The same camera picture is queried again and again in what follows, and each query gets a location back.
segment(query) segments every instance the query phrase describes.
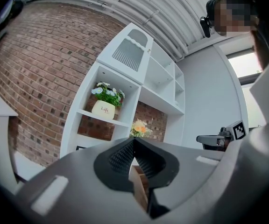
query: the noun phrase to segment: white cabinet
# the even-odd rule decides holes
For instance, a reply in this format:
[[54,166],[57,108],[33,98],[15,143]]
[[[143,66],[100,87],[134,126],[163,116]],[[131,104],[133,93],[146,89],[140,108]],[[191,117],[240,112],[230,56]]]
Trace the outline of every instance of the white cabinet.
[[153,38],[130,23],[97,57],[97,61],[143,84]]
[[[96,83],[125,93],[117,120],[85,111]],[[164,142],[180,145],[184,127],[184,76],[173,60],[134,24],[129,24],[105,47],[83,80],[71,105],[61,143],[60,157],[104,140],[78,134],[83,115],[114,124],[112,140],[129,137],[138,100],[168,115]]]

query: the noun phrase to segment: person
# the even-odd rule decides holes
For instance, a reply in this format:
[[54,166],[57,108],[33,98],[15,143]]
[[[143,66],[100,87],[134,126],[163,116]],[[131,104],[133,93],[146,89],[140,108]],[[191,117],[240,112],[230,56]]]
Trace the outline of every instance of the person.
[[255,52],[262,69],[269,64],[269,24],[258,16],[254,1],[209,0],[207,16],[215,31],[225,36],[229,33],[252,34]]

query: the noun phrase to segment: white flower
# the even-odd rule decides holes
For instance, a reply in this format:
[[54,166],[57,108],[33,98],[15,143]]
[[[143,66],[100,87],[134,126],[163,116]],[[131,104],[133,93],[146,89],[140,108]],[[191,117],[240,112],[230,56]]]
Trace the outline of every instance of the white flower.
[[123,96],[123,98],[125,98],[125,94],[122,90],[119,90],[119,93]]
[[115,96],[115,93],[109,90],[106,91],[106,94],[110,96]]
[[109,83],[105,83],[105,82],[100,82],[100,83],[97,84],[97,86],[101,86],[101,85],[109,86],[110,84]]
[[99,87],[99,88],[96,88],[96,89],[91,90],[91,93],[93,95],[96,95],[96,94],[101,94],[102,91],[103,91],[103,89]]

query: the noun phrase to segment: white shelf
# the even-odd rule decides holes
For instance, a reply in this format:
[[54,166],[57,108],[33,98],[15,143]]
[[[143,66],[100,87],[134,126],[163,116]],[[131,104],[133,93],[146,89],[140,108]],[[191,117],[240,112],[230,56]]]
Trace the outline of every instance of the white shelf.
[[183,114],[183,111],[174,105],[174,100],[167,101],[145,85],[142,86],[139,101],[166,114]]
[[158,64],[158,66],[161,66],[169,75],[171,78],[175,77],[175,72],[174,72],[174,62],[171,62],[167,65],[162,65],[160,64],[155,58],[153,58],[152,56],[150,57],[150,60],[152,60],[151,62],[156,62]]
[[175,91],[176,92],[184,91],[184,89],[182,88],[182,86],[179,84],[177,80],[175,80]]
[[184,111],[184,91],[176,91],[175,92],[175,101],[177,101],[178,107],[181,111]]
[[180,68],[175,64],[175,78],[178,78],[180,76],[182,76],[183,73],[182,71],[180,70]]
[[92,117],[94,119],[99,119],[99,120],[102,120],[102,121],[105,121],[107,123],[111,123],[111,124],[114,124],[114,125],[120,125],[120,126],[124,126],[124,127],[129,127],[128,123],[123,123],[123,122],[120,122],[120,121],[116,121],[114,119],[106,119],[106,118],[103,118],[103,117],[101,117],[101,116],[99,116],[97,114],[93,114],[91,112],[88,112],[88,111],[85,111],[85,110],[82,110],[82,109],[79,109],[78,113],[83,114],[85,116]]
[[76,138],[75,138],[75,149],[76,149],[77,146],[80,146],[80,147],[92,147],[92,146],[95,146],[95,145],[98,145],[98,144],[109,143],[109,142],[110,141],[107,141],[107,140],[100,140],[100,139],[92,138],[92,137],[89,137],[89,136],[77,134]]
[[155,84],[164,83],[168,80],[173,80],[173,76],[153,57],[149,59],[146,76]]
[[167,53],[156,43],[153,42],[151,49],[151,57],[158,61],[163,67],[167,67],[173,62]]

